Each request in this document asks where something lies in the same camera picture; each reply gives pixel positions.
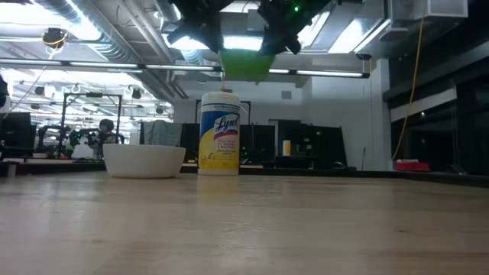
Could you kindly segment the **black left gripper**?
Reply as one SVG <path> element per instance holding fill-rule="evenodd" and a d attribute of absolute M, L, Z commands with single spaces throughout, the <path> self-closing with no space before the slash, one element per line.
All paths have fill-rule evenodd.
<path fill-rule="evenodd" d="M 171 0 L 171 3 L 182 18 L 177 23 L 179 27 L 167 35 L 170 44 L 189 34 L 191 27 L 188 24 L 207 25 L 207 47 L 215 53 L 224 49 L 220 11 L 229 5 L 229 0 Z"/>

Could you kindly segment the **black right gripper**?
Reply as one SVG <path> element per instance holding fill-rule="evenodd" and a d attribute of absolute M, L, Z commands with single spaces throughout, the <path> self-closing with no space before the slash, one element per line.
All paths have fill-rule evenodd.
<path fill-rule="evenodd" d="M 286 48 L 291 53 L 298 54 L 301 43 L 297 34 L 305 26 L 311 25 L 314 17 L 330 2 L 331 0 L 261 0 L 257 13 L 266 22 L 266 36 L 263 37 L 258 53 L 274 56 L 284 52 L 283 41 L 270 36 L 289 36 L 286 39 Z"/>

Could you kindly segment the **long ceiling light bar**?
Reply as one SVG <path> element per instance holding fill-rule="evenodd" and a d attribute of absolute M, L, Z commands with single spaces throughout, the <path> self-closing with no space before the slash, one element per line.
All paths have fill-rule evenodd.
<path fill-rule="evenodd" d="M 67 60 L 29 60 L 0 58 L 0 64 L 5 65 L 26 65 L 26 66 L 70 66 L 86 67 L 92 69 L 121 69 L 121 70 L 179 70 L 196 72 L 222 72 L 220 66 L 190 66 L 174 64 L 143 64 L 143 63 L 102 63 L 102 62 L 82 62 Z"/>
<path fill-rule="evenodd" d="M 317 77 L 340 77 L 340 78 L 358 78 L 367 79 L 369 73 L 363 72 L 345 72 L 345 71 L 327 71 L 327 70 L 291 70 L 291 69 L 269 69 L 269 74 L 291 75 L 291 76 L 317 76 Z"/>

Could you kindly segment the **grey cloth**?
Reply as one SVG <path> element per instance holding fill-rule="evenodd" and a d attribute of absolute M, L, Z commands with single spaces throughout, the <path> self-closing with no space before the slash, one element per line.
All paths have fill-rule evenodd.
<path fill-rule="evenodd" d="M 178 147 L 183 125 L 162 120 L 142 123 L 144 144 Z"/>

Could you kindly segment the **Lysol wipes canister yellow label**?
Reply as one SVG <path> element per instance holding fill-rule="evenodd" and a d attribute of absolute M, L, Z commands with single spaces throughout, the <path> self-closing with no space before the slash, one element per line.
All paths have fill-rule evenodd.
<path fill-rule="evenodd" d="M 201 100 L 198 173 L 236 176 L 240 157 L 240 98 L 226 92 L 207 92 Z"/>

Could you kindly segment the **black cabinet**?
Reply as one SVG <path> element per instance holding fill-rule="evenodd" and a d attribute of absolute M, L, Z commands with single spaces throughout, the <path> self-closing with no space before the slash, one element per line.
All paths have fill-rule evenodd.
<path fill-rule="evenodd" d="M 346 169 L 348 161 L 341 127 L 279 120 L 276 125 L 276 168 L 303 170 Z M 283 141 L 291 141 L 291 155 L 283 155 Z"/>

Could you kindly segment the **white bowl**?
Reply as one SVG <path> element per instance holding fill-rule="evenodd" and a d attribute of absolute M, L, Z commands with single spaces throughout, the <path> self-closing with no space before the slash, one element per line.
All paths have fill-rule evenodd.
<path fill-rule="evenodd" d="M 117 178 L 164 179 L 175 177 L 186 149 L 163 145 L 104 144 L 108 174 Z"/>

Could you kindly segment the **person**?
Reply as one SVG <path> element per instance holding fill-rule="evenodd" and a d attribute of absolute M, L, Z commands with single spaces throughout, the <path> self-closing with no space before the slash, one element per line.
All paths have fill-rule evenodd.
<path fill-rule="evenodd" d="M 116 144 L 118 142 L 118 138 L 113 133 L 114 127 L 114 122 L 110 119 L 105 118 L 99 122 L 99 131 L 92 144 L 94 159 L 101 160 L 103 158 L 104 144 Z"/>

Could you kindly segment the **white ventilation unit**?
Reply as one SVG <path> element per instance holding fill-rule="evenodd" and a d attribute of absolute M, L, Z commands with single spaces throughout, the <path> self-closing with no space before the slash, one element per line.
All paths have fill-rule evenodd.
<path fill-rule="evenodd" d="M 402 40 L 420 25 L 460 21 L 468 17 L 469 0 L 385 0 L 388 23 L 380 41 Z"/>

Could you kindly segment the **red tray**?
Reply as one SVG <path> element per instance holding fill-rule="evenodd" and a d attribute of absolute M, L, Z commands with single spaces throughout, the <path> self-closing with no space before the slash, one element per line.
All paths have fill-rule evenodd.
<path fill-rule="evenodd" d="M 431 171 L 427 163 L 421 163 L 418 161 L 411 162 L 398 162 L 394 163 L 394 169 L 399 172 L 426 172 Z"/>

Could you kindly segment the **black monitor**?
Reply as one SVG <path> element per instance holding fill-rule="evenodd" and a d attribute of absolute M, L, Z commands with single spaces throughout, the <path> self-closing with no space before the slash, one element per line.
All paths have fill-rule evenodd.
<path fill-rule="evenodd" d="M 0 113 L 0 160 L 31 157 L 35 134 L 29 112 Z"/>

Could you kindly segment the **black metal frame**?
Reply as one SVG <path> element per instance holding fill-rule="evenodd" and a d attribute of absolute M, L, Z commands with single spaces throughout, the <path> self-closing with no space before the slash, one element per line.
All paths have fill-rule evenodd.
<path fill-rule="evenodd" d="M 118 108 L 117 112 L 117 120 L 116 120 L 116 126 L 115 126 L 115 135 L 119 135 L 119 127 L 120 127 L 120 119 L 121 119 L 121 110 L 122 110 L 122 95 L 116 95 L 116 94 L 104 94 L 102 92 L 81 92 L 81 93 L 74 93 L 74 92 L 68 92 L 63 94 L 63 109 L 62 109 L 62 116 L 61 116 L 61 128 L 64 128 L 65 126 L 65 120 L 66 120 L 66 108 L 73 102 L 76 101 L 80 96 L 85 96 L 87 98 L 103 98 L 103 97 L 108 97 L 113 105 Z M 62 150 L 62 143 L 63 143 L 63 137 L 60 138 L 60 141 L 57 146 L 57 158 L 61 159 L 62 157 L 68 157 L 71 158 L 70 155 L 67 154 L 68 150 L 74 151 L 75 145 L 66 145 L 65 149 Z"/>

